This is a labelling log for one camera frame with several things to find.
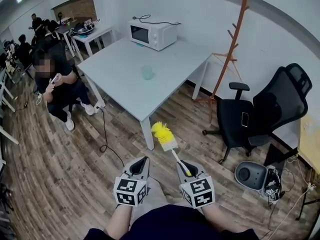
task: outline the hand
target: hand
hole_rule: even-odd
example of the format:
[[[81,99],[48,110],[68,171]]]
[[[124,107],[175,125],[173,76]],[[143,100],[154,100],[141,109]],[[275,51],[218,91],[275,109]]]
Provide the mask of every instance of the hand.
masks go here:
[[[64,83],[64,79],[60,73],[56,74],[56,77],[58,77],[58,80],[55,82],[54,86],[58,87]]]
[[[51,79],[50,79],[50,81],[49,81],[49,85],[46,87],[46,89],[45,89],[45,92],[47,93],[47,94],[51,94],[53,91],[54,91],[54,88],[55,88],[55,84],[53,84],[53,83],[51,83]]]

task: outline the chair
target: chair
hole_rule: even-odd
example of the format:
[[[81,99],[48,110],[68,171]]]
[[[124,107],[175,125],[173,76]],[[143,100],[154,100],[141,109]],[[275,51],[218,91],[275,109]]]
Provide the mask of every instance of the chair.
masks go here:
[[[237,90],[235,99],[221,99],[216,112],[220,130],[203,130],[203,135],[221,135],[227,149],[244,147],[249,157],[253,148],[269,142],[269,135],[280,126],[302,118],[308,111],[306,96],[312,88],[307,73],[296,63],[279,67],[270,83],[253,98],[240,100],[248,85],[231,82],[230,89]],[[248,125],[243,126],[243,113],[248,114]]]

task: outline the microwave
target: microwave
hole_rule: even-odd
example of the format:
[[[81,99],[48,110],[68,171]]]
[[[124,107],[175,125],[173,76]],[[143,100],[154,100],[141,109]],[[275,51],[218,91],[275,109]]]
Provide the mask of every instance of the microwave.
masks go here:
[[[150,22],[162,22],[148,18]],[[161,51],[177,41],[178,26],[169,23],[152,24],[140,22],[139,19],[129,21],[130,40],[138,44]]]

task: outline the person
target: person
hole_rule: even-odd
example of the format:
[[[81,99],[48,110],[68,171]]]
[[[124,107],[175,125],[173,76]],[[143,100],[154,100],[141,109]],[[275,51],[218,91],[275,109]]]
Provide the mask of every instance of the person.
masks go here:
[[[30,30],[34,30],[35,36],[33,37],[31,44],[34,46],[37,42],[37,38],[41,35],[43,28],[43,21],[40,17],[37,17],[35,13],[31,15],[32,18],[32,26],[29,27]]]
[[[71,113],[65,112],[63,107],[69,105],[77,98],[81,99],[81,106],[88,115],[93,115],[95,109],[90,104],[86,86],[77,79],[68,61],[60,56],[50,56],[43,50],[37,50],[33,55],[35,67],[35,83],[47,102],[49,113],[65,122],[68,130],[75,127]]]
[[[215,202],[203,206],[201,213],[186,201],[169,204],[159,182],[151,177],[147,186],[142,204],[118,205],[106,233],[91,228],[84,240],[258,240],[253,229],[233,222]]]
[[[16,56],[24,68],[27,68],[32,63],[32,47],[28,42],[26,42],[26,36],[24,34],[19,36],[19,42],[20,46],[16,51]]]

